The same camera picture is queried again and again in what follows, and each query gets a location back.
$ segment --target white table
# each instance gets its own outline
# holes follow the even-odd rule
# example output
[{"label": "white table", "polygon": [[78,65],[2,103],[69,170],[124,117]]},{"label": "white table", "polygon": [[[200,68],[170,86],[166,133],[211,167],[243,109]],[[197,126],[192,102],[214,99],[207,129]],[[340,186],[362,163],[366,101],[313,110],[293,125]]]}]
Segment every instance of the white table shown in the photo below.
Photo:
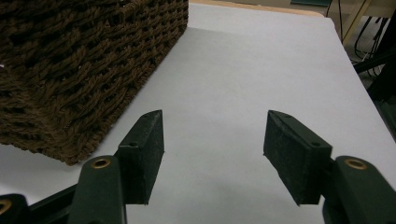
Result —
[{"label": "white table", "polygon": [[[269,109],[396,187],[396,146],[330,19],[191,4],[186,33],[93,156],[112,155],[156,109],[165,154],[149,206],[127,206],[130,223],[322,223],[321,206],[296,206],[262,155]],[[35,203],[77,183],[79,170],[0,146],[0,195]]]}]

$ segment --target brown wicker basket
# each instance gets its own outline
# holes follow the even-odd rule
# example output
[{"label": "brown wicker basket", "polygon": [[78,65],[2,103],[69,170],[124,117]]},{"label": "brown wicker basket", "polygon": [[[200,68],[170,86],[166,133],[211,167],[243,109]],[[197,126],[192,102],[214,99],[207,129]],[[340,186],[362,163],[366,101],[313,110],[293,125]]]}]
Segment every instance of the brown wicker basket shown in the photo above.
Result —
[{"label": "brown wicker basket", "polygon": [[188,0],[2,0],[0,143],[85,160],[187,20]]}]

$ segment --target floor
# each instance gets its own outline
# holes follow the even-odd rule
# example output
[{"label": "floor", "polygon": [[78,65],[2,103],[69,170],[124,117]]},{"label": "floor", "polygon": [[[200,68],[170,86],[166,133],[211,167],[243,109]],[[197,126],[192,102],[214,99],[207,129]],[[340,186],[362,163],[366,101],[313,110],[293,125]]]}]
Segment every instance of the floor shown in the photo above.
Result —
[{"label": "floor", "polygon": [[[367,28],[361,34],[359,41],[357,39],[361,32],[361,29],[368,20],[368,17],[363,17],[356,29],[355,34],[350,38],[347,45],[345,45],[345,50],[349,59],[352,63],[361,62],[367,57],[372,50],[374,42],[374,37],[380,28],[380,21],[376,22],[376,18],[372,18],[367,25]],[[375,68],[374,70],[369,70],[359,74],[361,79],[361,84],[367,89],[375,79],[376,74],[379,74],[382,66]],[[386,103],[375,102],[375,105],[386,123],[393,139],[396,142],[396,96],[391,97]]]}]

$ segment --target cable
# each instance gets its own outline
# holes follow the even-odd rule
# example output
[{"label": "cable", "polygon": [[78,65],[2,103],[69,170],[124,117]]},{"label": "cable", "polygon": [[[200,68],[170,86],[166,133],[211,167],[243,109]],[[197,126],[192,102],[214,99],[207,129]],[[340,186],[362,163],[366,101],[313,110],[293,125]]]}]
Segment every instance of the cable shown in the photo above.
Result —
[{"label": "cable", "polygon": [[343,17],[341,15],[341,0],[338,0],[338,12],[340,14],[341,42],[343,42],[344,41],[344,33],[343,33]]},{"label": "cable", "polygon": [[330,3],[329,3],[329,6],[327,7],[327,10],[326,10],[326,17],[329,17],[329,9],[330,9],[330,6],[332,5],[332,0],[330,1]]},{"label": "cable", "polygon": [[357,57],[359,57],[360,59],[363,59],[363,58],[358,54],[358,52],[359,52],[359,53],[366,53],[366,52],[361,51],[361,50],[358,50],[358,43],[359,43],[359,40],[361,39],[361,36],[363,35],[363,32],[366,30],[367,25],[370,23],[370,21],[371,21],[372,18],[373,18],[373,17],[367,18],[366,23],[364,23],[363,27],[361,28],[361,32],[359,33],[358,38],[357,38],[356,41],[355,41],[355,45],[354,45],[355,55],[356,55]]}]

